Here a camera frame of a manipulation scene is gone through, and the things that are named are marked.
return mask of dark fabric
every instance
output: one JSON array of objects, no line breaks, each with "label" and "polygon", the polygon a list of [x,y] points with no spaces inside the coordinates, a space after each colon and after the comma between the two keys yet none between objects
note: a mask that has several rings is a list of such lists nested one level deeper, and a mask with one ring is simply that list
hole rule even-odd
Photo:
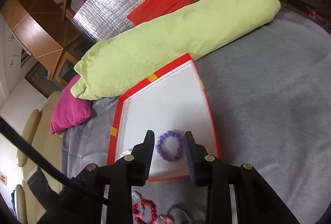
[{"label": "dark fabric", "polygon": [[45,174],[39,166],[37,166],[37,170],[29,177],[27,184],[41,206],[46,211],[51,209],[52,204],[58,198],[58,194],[51,189]]},{"label": "dark fabric", "polygon": [[0,194],[0,220],[1,220],[1,224],[21,224],[13,216],[12,212],[6,205],[5,200],[3,199],[1,194]]},{"label": "dark fabric", "polygon": [[14,218],[17,219],[16,208],[15,208],[15,189],[13,190],[11,197],[12,197],[13,215],[14,215]]}]

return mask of purple bead bracelet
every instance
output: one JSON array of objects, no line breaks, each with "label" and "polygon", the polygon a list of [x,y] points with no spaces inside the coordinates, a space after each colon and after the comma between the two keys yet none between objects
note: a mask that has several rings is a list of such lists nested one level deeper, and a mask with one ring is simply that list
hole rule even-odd
[{"label": "purple bead bracelet", "polygon": [[[177,153],[174,156],[168,155],[168,153],[165,152],[162,149],[163,141],[168,137],[177,138],[177,141],[178,141]],[[156,149],[157,149],[159,155],[164,160],[166,160],[166,161],[177,161],[177,160],[180,159],[180,157],[183,154],[183,147],[184,147],[183,138],[178,133],[175,133],[173,131],[168,131],[167,133],[160,136],[160,138],[158,140],[158,144],[156,146]]]}]

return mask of black cable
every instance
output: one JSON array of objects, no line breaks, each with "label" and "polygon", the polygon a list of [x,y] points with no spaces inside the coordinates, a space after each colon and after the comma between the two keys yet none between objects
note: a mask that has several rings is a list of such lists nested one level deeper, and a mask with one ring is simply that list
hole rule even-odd
[{"label": "black cable", "polygon": [[90,196],[94,200],[99,201],[104,205],[108,205],[107,198],[97,195],[96,193],[91,192],[81,185],[73,182],[58,169],[56,169],[38,151],[29,145],[28,142],[25,141],[2,117],[0,117],[0,132],[35,164],[37,164],[41,169],[45,170],[50,176],[59,181],[61,184],[80,194]]}]

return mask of wooden cabinet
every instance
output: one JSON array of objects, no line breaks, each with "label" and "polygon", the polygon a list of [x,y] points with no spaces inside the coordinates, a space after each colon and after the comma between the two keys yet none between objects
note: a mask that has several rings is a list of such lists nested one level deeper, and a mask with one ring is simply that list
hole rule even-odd
[{"label": "wooden cabinet", "polygon": [[94,42],[69,20],[53,0],[7,0],[1,14],[13,33],[62,85]]}]

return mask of bed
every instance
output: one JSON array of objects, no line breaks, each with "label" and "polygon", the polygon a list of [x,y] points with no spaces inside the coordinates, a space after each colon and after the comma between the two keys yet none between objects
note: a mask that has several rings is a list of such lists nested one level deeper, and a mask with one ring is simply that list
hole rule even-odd
[{"label": "bed", "polygon": [[[224,161],[253,164],[300,223],[316,223],[331,202],[330,43],[314,22],[282,9],[271,23],[196,61]],[[63,173],[106,164],[116,104],[117,97],[95,101],[92,117],[64,132]],[[158,214],[181,204],[204,219],[206,189],[189,178],[136,190]]]}]

